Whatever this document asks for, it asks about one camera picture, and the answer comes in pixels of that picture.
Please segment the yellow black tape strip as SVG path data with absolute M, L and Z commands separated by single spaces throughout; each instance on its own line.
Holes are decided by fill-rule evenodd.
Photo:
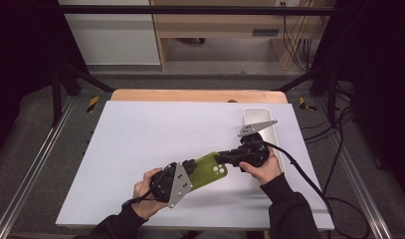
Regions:
M 92 97 L 92 99 L 90 100 L 89 106 L 87 108 L 87 113 L 92 113 L 95 109 L 95 106 L 97 104 L 97 102 L 99 101 L 100 97 Z
M 317 108 L 314 106 L 308 106 L 304 100 L 304 98 L 299 98 L 300 101 L 300 109 L 302 110 L 307 110 L 307 111 L 312 111 L 315 112 L 317 111 Z

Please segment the person's right hand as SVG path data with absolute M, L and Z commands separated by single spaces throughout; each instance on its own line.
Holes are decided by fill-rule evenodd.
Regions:
M 270 155 L 268 160 L 260 167 L 255 167 L 248 162 L 241 161 L 239 166 L 247 173 L 255 177 L 261 185 L 265 185 L 283 172 L 280 168 L 279 161 L 269 146 Z

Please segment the person's left hand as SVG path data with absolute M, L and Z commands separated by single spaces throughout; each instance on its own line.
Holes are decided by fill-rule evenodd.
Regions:
M 150 181 L 153 175 L 158 171 L 161 171 L 161 167 L 153 168 L 146 171 L 143 174 L 141 181 L 137 182 L 133 188 L 133 197 L 142 197 L 146 192 L 149 191 Z M 131 208 L 135 213 L 144 220 L 148 220 L 151 216 L 157 213 L 160 209 L 167 206 L 164 202 L 159 202 L 156 200 L 151 200 L 151 195 L 148 195 L 145 200 L 131 205 Z

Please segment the white table board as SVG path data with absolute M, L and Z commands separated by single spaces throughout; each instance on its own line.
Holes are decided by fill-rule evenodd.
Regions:
M 284 149 L 286 179 L 307 199 L 317 228 L 331 229 L 326 206 L 314 191 L 318 180 L 291 105 L 116 101 L 104 106 L 57 225 L 94 226 L 119 212 L 144 172 L 237 147 L 246 108 L 269 109 L 278 121 L 274 127 L 278 146 Z M 174 208 L 160 210 L 144 226 L 266 230 L 270 204 L 251 175 L 229 167 L 225 178 L 188 193 Z

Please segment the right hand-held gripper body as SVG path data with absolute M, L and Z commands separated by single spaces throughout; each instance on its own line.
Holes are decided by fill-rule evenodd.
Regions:
M 270 119 L 243 125 L 238 133 L 241 144 L 228 152 L 226 162 L 233 166 L 238 166 L 242 161 L 255 167 L 262 166 L 267 161 L 270 151 L 260 131 L 277 122 L 276 119 Z

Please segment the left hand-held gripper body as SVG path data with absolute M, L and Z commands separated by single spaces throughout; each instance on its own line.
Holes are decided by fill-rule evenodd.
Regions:
M 172 162 L 157 172 L 150 182 L 150 191 L 154 199 L 173 208 L 191 191 L 192 184 L 183 162 Z

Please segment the wooden table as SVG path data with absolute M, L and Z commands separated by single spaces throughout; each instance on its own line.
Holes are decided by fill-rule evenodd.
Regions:
M 127 102 L 208 102 L 255 104 L 286 104 L 282 92 L 236 90 L 136 90 L 119 89 L 112 93 L 112 101 Z

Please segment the black horizontal bar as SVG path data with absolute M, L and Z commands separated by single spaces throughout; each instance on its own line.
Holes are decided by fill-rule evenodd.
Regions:
M 179 15 L 286 15 L 331 16 L 334 8 L 222 7 L 222 6 L 105 6 L 61 5 L 65 14 L 179 14 Z

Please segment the white cabinet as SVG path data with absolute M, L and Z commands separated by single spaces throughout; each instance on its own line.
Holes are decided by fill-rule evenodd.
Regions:
M 89 66 L 159 65 L 150 14 L 66 14 Z

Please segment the aluminium floor rail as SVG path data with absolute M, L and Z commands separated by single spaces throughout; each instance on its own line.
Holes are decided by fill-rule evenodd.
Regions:
M 373 199 L 360 174 L 360 171 L 355 166 L 352 157 L 344 145 L 346 136 L 343 134 L 343 122 L 348 120 L 349 116 L 353 113 L 352 108 L 348 107 L 335 112 L 336 127 L 333 127 L 326 118 L 325 100 L 314 98 L 314 102 L 317 105 L 321 116 L 325 119 L 325 123 L 334 129 L 334 133 L 330 135 L 330 138 L 332 139 L 334 147 L 337 150 L 337 158 L 340 160 L 342 168 L 344 169 L 355 197 L 359 203 L 360 211 L 363 213 L 375 239 L 393 239 L 389 228 L 375 203 L 375 200 Z
M 20 211 L 22 210 L 32 188 L 39 177 L 46 161 L 51 154 L 58 137 L 68 120 L 77 97 L 67 97 L 62 108 L 59 121 L 51 127 L 31 166 L 20 183 L 16 193 L 0 218 L 0 239 L 6 239 L 9 235 Z

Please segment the wooden desk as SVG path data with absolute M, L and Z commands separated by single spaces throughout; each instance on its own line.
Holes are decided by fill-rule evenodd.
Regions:
M 152 6 L 324 7 L 327 0 L 149 0 Z M 267 39 L 285 71 L 296 60 L 299 40 L 320 37 L 326 24 L 318 16 L 164 15 L 153 16 L 163 57 L 163 42 L 179 38 Z

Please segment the black metal stand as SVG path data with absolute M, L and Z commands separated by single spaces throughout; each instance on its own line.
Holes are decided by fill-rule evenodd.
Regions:
M 336 127 L 335 103 L 337 77 L 333 66 L 320 64 L 316 68 L 306 72 L 300 77 L 297 77 L 295 80 L 278 87 L 275 89 L 275 92 L 286 93 L 307 80 L 313 80 L 313 83 L 309 89 L 309 92 L 313 97 L 319 97 L 324 93 L 324 91 L 327 91 L 326 118 L 329 120 L 331 126 Z
M 113 93 L 115 88 L 112 88 L 99 80 L 92 77 L 89 73 L 81 71 L 72 65 L 60 65 L 52 74 L 52 93 L 53 93 L 53 122 L 52 126 L 56 126 L 62 118 L 62 96 L 61 87 L 64 87 L 70 96 L 78 96 L 82 88 L 77 79 L 82 79 L 98 89 Z

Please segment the green phone case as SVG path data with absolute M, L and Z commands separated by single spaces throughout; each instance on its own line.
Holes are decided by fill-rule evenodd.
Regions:
M 218 152 L 211 152 L 195 160 L 196 166 L 189 174 L 192 184 L 191 190 L 204 187 L 224 178 L 228 174 L 226 165 L 217 162 L 216 157 L 218 155 Z

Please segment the white plastic bin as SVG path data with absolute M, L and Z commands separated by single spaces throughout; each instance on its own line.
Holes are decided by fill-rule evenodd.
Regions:
M 269 109 L 246 108 L 243 110 L 243 125 L 265 122 L 270 120 L 273 120 L 273 118 L 271 116 L 271 112 Z M 259 134 L 264 141 L 274 145 L 278 145 L 277 135 L 275 132 L 275 127 L 273 125 L 259 130 Z M 278 159 L 279 166 L 282 172 L 285 172 L 286 169 L 282 161 L 282 154 L 276 149 L 274 150 L 274 154 Z

